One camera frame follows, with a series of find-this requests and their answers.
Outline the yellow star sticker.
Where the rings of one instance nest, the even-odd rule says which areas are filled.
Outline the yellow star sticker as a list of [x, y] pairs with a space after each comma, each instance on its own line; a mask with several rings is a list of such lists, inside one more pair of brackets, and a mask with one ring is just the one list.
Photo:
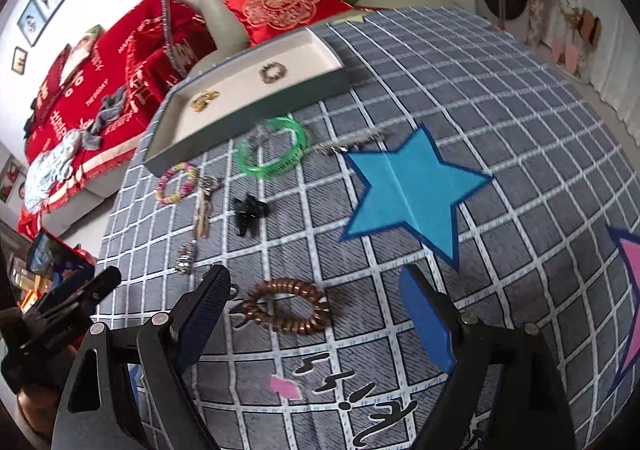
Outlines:
[[330, 19], [331, 25], [337, 25], [341, 23], [362, 23], [364, 20], [364, 13], [352, 11], [345, 14], [337, 15]]

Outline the gold tassel keychain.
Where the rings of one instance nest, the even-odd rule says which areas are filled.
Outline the gold tassel keychain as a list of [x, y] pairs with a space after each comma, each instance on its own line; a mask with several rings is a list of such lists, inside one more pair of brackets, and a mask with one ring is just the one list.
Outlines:
[[194, 237], [207, 239], [209, 237], [209, 218], [212, 214], [212, 197], [221, 188], [219, 178], [202, 176], [198, 180], [198, 210], [194, 225]]

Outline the large framed picture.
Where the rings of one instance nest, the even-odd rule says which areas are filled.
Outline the large framed picture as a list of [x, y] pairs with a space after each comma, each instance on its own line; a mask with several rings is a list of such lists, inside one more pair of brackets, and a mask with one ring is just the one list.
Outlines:
[[52, 17], [65, 0], [29, 0], [18, 20], [18, 28], [29, 46], [35, 46]]

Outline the blue star sticker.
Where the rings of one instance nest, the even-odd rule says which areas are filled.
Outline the blue star sticker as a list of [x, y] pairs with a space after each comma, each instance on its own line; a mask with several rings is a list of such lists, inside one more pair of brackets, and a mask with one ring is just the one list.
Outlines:
[[343, 242], [402, 228], [459, 268], [459, 205], [491, 184], [491, 175], [446, 162], [423, 125], [395, 150], [350, 150], [344, 157], [363, 191]]

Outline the teal jewelry tray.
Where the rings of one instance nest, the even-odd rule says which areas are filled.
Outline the teal jewelry tray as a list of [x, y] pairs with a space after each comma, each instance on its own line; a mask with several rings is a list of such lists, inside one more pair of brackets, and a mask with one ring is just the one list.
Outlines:
[[[219, 92], [201, 113], [195, 95]], [[249, 132], [266, 119], [288, 115], [349, 90], [346, 67], [320, 36], [303, 28], [246, 49], [171, 89], [140, 144], [142, 164], [161, 176], [168, 168]]]

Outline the green bangle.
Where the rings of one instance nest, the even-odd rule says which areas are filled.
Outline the green bangle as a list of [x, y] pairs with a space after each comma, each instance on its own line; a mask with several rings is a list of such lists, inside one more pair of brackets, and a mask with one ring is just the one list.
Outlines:
[[254, 179], [277, 178], [300, 163], [309, 145], [310, 136], [302, 124], [289, 117], [273, 117], [236, 147], [235, 164]]

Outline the red embroidered cushion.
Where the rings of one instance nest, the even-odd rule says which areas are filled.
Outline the red embroidered cushion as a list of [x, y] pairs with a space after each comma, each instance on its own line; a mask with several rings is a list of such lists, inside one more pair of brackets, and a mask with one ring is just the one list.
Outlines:
[[352, 10], [344, 0], [224, 0], [247, 33], [250, 46]]

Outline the pink paper sticker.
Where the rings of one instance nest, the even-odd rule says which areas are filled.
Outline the pink paper sticker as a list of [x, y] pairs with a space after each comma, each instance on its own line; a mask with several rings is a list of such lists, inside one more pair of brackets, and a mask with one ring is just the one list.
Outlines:
[[270, 376], [269, 388], [272, 392], [286, 400], [299, 401], [303, 399], [302, 389], [300, 389], [296, 381], [280, 378], [280, 376], [276, 374]]

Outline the white patterned cloth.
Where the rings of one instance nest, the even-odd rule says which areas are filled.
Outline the white patterned cloth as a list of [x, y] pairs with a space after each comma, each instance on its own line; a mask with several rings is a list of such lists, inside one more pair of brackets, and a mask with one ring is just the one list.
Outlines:
[[73, 160], [81, 146], [82, 132], [73, 129], [50, 151], [39, 154], [29, 166], [25, 180], [25, 208], [32, 214], [48, 198], [55, 184], [66, 181], [73, 173]]

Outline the black hair claw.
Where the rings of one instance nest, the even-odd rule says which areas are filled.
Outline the black hair claw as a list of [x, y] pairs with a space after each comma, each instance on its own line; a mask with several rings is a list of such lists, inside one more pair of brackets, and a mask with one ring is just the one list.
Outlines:
[[270, 208], [255, 195], [247, 194], [244, 199], [232, 199], [236, 234], [244, 237], [247, 233], [256, 235], [259, 220], [269, 216]]

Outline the grey cloth on sofa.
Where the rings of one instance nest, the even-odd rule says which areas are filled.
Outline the grey cloth on sofa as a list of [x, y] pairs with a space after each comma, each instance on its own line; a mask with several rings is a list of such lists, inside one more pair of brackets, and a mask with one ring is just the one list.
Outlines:
[[101, 100], [96, 118], [87, 125], [81, 135], [81, 146], [87, 151], [97, 151], [101, 147], [101, 133], [105, 127], [122, 115], [125, 106], [126, 87], [120, 86], [115, 92]]

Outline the grey checked tablecloth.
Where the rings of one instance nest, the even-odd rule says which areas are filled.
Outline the grey checked tablecloth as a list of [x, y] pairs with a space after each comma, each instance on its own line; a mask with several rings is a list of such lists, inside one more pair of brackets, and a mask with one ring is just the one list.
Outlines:
[[[383, 11], [320, 35], [352, 87], [294, 113], [314, 142], [384, 128], [381, 147], [393, 150], [423, 125], [445, 161], [492, 176], [459, 207], [459, 268], [400, 228], [343, 242], [362, 186], [341, 156], [312, 153], [260, 181], [236, 167], [229, 141], [194, 161], [222, 185], [190, 275], [175, 264], [195, 199], [160, 205], [155, 178], [134, 158], [102, 241], [101, 265], [118, 267], [122, 284], [100, 320], [141, 324], [215, 263], [241, 293], [278, 277], [314, 283], [332, 319], [319, 334], [273, 333], [229, 303], [184, 377], [201, 416], [226, 449], [405, 449], [446, 381], [398, 293], [401, 269], [415, 263], [485, 323], [539, 327], [585, 447], [639, 378], [616, 374], [638, 303], [608, 234], [639, 228], [639, 178], [622, 147], [555, 69], [468, 12]], [[232, 199], [247, 194], [270, 213], [241, 237]], [[272, 392], [272, 374], [296, 381], [303, 399]]]

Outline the red sofa blanket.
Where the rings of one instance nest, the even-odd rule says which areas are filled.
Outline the red sofa blanket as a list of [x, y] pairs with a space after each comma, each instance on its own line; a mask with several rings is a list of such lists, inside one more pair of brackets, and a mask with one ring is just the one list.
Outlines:
[[162, 24], [162, 0], [142, 0], [90, 48], [72, 75], [63, 72], [72, 49], [66, 46], [49, 68], [25, 125], [29, 164], [56, 147], [73, 130], [96, 122], [111, 96], [122, 98], [118, 117], [99, 133], [100, 146], [79, 147], [70, 179], [52, 185], [37, 210], [22, 208], [17, 230], [33, 239], [40, 229], [60, 234], [115, 194], [125, 171], [168, 90], [181, 80], [177, 68], [193, 67], [216, 48], [204, 17], [178, 0], [169, 1], [169, 55]]

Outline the silver hair clip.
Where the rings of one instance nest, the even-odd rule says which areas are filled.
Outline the silver hair clip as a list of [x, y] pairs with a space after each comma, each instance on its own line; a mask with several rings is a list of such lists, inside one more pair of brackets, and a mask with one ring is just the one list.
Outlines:
[[360, 147], [365, 145], [382, 141], [385, 135], [386, 130], [384, 128], [374, 128], [343, 139], [316, 144], [309, 149], [309, 153], [317, 153], [323, 156], [344, 154], [351, 150], [359, 150]]

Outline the silver heart pendant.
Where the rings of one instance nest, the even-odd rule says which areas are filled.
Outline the silver heart pendant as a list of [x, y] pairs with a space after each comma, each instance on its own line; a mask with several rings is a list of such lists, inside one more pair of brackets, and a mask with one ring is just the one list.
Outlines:
[[184, 243], [180, 247], [179, 255], [175, 264], [175, 269], [181, 274], [190, 275], [193, 271], [193, 265], [198, 257], [198, 241], [195, 239]]

